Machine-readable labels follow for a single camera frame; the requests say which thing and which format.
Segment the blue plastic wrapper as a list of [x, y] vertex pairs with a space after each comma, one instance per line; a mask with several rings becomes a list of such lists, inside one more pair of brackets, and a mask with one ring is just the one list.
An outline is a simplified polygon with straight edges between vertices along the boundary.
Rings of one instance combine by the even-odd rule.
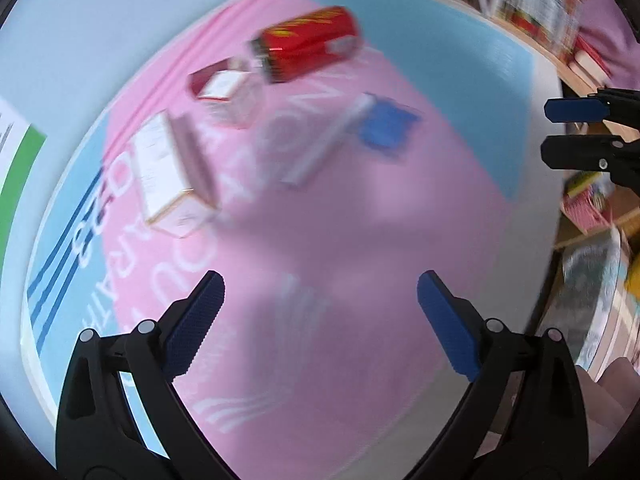
[[406, 146], [409, 133], [421, 117], [394, 100], [368, 94], [363, 118], [357, 127], [359, 141], [372, 150], [397, 155]]

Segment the red drink can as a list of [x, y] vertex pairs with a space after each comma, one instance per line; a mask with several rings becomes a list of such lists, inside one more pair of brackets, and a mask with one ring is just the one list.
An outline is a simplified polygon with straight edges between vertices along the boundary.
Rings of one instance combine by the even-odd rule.
[[356, 18], [326, 6], [263, 29], [250, 42], [266, 78], [283, 84], [353, 56], [362, 45]]

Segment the tall white gold-edged box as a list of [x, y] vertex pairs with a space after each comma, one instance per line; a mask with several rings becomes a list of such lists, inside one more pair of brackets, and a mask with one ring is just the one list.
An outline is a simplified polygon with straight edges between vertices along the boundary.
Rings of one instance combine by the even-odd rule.
[[217, 213], [218, 194], [188, 115], [149, 117], [130, 140], [144, 221], [183, 238]]

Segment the small white red cube box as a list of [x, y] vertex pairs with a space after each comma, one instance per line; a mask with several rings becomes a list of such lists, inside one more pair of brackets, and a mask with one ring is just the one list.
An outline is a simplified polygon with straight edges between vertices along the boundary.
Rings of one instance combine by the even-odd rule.
[[246, 128], [262, 107], [262, 84], [252, 72], [220, 70], [196, 96], [215, 125]]

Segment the maroon small box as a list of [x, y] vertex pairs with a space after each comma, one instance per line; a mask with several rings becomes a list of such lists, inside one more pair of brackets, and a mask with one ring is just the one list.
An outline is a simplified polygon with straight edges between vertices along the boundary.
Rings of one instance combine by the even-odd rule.
[[188, 88], [191, 92], [191, 96], [196, 98], [213, 76], [223, 70], [249, 72], [250, 63], [247, 62], [247, 60], [244, 60], [244, 58], [232, 56], [232, 58], [225, 58], [224, 60], [209, 64], [193, 73], [190, 73], [188, 77]]

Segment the red hardcover book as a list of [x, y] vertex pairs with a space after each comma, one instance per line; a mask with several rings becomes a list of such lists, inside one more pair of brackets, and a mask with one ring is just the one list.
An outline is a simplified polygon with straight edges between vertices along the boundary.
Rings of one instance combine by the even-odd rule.
[[575, 41], [573, 57], [568, 67], [593, 87], [603, 88], [611, 83], [611, 71], [599, 52], [582, 36]]

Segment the pink plastic basket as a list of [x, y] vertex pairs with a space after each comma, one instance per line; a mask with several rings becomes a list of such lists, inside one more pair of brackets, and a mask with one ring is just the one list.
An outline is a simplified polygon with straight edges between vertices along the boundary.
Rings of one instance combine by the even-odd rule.
[[565, 193], [561, 210], [582, 234], [607, 228], [613, 219], [608, 193], [605, 193], [597, 182], [573, 188]]

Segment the wooden bookshelf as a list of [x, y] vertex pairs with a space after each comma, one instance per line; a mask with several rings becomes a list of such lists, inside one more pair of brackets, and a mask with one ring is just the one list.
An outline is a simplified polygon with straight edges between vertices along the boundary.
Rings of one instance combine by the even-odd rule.
[[[532, 44], [555, 64], [559, 77], [572, 90], [571, 96], [588, 96], [598, 89], [622, 87], [639, 90], [639, 47], [631, 47], [636, 37], [630, 32], [623, 12], [614, 3], [618, 0], [460, 0], [483, 13], [507, 32]], [[593, 87], [568, 67], [573, 57], [576, 38], [582, 36], [604, 59], [611, 71], [607, 87]], [[591, 182], [599, 183], [608, 193], [612, 208], [612, 223], [626, 235], [639, 251], [639, 192], [632, 198], [631, 191], [613, 183], [604, 171], [573, 170], [565, 181], [563, 196], [573, 188]], [[566, 247], [584, 240], [598, 229], [582, 234], [570, 220], [561, 220], [556, 244]]]

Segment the pink blue marathon towel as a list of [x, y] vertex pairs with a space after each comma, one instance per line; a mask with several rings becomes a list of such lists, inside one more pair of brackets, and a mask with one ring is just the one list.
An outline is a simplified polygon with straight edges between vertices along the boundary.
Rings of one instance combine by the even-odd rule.
[[[265, 86], [254, 122], [215, 125], [194, 70], [247, 56], [265, 27], [325, 6], [357, 19], [353, 58]], [[437, 271], [474, 295], [495, 263], [526, 151], [533, 53], [437, 0], [232, 0], [128, 84], [70, 161], [44, 216], [26, 300], [48, 393], [76, 337], [158, 318], [208, 270], [227, 296], [176, 389], [245, 479], [329, 479], [411, 410], [445, 356], [416, 301]], [[405, 148], [363, 145], [360, 122], [299, 188], [280, 182], [314, 139], [371, 93], [421, 121]], [[219, 209], [177, 238], [143, 219], [130, 140], [188, 115]]]

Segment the green striped wall poster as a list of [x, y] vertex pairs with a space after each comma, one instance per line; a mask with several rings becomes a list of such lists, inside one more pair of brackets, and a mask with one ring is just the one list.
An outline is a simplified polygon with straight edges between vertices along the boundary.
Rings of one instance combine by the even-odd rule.
[[7, 100], [1, 99], [0, 249], [6, 255], [11, 226], [24, 186], [46, 136]]

